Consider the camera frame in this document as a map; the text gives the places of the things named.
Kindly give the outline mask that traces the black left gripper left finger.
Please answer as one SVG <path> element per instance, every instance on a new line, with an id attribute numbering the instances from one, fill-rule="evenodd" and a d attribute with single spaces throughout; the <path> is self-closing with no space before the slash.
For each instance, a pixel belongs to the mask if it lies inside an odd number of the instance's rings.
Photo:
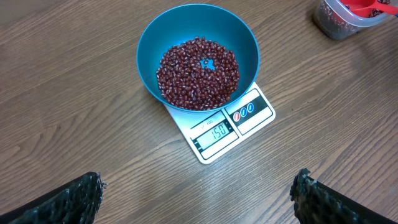
<path id="1" fill-rule="evenodd" d="M 1 223 L 91 224 L 103 201 L 107 184 L 97 172 L 84 175 L 1 215 Z"/>

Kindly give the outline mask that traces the red scoop blue handle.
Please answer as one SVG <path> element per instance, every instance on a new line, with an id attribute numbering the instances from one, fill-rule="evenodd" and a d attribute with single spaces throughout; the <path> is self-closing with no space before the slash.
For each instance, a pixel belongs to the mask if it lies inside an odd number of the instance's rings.
<path id="1" fill-rule="evenodd" d="M 373 9 L 397 16 L 397 6 L 382 4 L 377 0 L 341 0 L 344 6 L 349 6 L 349 10 L 360 17 L 368 17 Z"/>

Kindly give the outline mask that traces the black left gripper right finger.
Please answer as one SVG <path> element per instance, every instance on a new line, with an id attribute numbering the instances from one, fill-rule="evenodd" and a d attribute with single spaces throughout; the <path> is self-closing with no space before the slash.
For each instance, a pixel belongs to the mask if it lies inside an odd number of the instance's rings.
<path id="1" fill-rule="evenodd" d="M 397 224 L 299 170 L 290 189 L 294 215 L 301 224 Z"/>

